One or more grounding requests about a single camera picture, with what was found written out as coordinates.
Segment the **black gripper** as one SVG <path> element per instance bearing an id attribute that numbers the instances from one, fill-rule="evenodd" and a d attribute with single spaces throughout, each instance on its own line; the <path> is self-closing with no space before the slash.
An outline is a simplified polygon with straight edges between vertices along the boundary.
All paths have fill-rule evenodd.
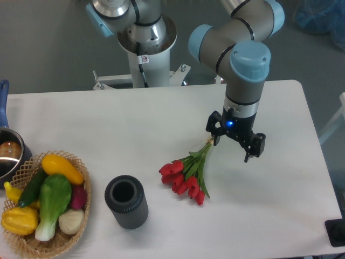
<path id="1" fill-rule="evenodd" d="M 260 157 L 265 148 L 266 135 L 264 133 L 255 134 L 252 130 L 256 115 L 255 113 L 247 118 L 239 118 L 234 115 L 232 108 L 230 117 L 225 109 L 223 109 L 222 115 L 213 111 L 208 117 L 206 131 L 211 134 L 214 146 L 218 145 L 222 135 L 244 144 L 246 151 L 244 162 L 248 162 L 250 158 Z"/>

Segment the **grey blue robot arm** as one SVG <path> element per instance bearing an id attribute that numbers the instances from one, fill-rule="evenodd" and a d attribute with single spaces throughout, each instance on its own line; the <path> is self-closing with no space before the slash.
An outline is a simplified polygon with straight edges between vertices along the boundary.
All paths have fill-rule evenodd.
<path id="1" fill-rule="evenodd" d="M 247 158 L 259 157 L 265 135 L 252 127 L 271 60 L 263 40 L 281 29 L 285 14 L 276 1 L 223 1 L 223 6 L 229 22 L 220 28 L 200 25 L 188 40 L 190 54 L 226 83 L 223 110 L 209 116 L 206 130 L 215 141 L 225 135 L 238 142 Z M 169 84 L 177 32 L 160 1 L 90 1 L 86 12 L 100 33 L 116 35 L 127 51 L 135 88 Z"/>

